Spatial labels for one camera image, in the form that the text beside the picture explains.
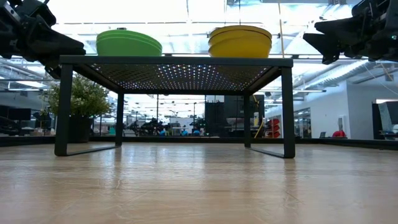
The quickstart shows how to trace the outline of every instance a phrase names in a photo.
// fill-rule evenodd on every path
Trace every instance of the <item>red object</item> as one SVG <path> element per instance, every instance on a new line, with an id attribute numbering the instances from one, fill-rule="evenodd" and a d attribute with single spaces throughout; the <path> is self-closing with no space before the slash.
<path id="1" fill-rule="evenodd" d="M 341 131 L 334 132 L 332 137 L 333 138 L 343 138 L 343 137 L 347 137 L 347 136 L 346 136 L 346 133 L 343 130 L 341 130 Z"/>

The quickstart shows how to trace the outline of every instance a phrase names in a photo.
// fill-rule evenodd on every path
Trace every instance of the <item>perforated metal tabletop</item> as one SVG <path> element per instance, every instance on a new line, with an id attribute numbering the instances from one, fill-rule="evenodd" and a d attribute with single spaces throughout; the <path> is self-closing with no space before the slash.
<path id="1" fill-rule="evenodd" d="M 61 56 L 61 64 L 115 92 L 243 95 L 280 76 L 292 59 Z"/>

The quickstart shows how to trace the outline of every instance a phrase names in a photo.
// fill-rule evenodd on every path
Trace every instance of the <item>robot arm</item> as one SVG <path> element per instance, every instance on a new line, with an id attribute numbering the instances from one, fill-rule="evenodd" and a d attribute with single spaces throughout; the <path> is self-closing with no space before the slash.
<path id="1" fill-rule="evenodd" d="M 0 0 L 0 55 L 39 61 L 59 78 L 60 55 L 85 55 L 84 44 L 51 29 L 55 16 L 49 0 Z"/>
<path id="2" fill-rule="evenodd" d="M 304 34 L 303 38 L 322 55 L 322 63 L 351 58 L 398 62 L 398 0 L 362 0 L 352 9 L 352 17 L 317 22 L 323 34 Z"/>

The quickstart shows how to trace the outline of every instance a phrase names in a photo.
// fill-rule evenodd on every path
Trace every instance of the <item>floor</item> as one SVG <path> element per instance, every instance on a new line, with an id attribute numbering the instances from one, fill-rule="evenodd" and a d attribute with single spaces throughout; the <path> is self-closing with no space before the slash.
<path id="1" fill-rule="evenodd" d="M 0 223 L 397 223 L 398 151 L 297 147 L 290 160 L 240 144 L 2 147 Z"/>

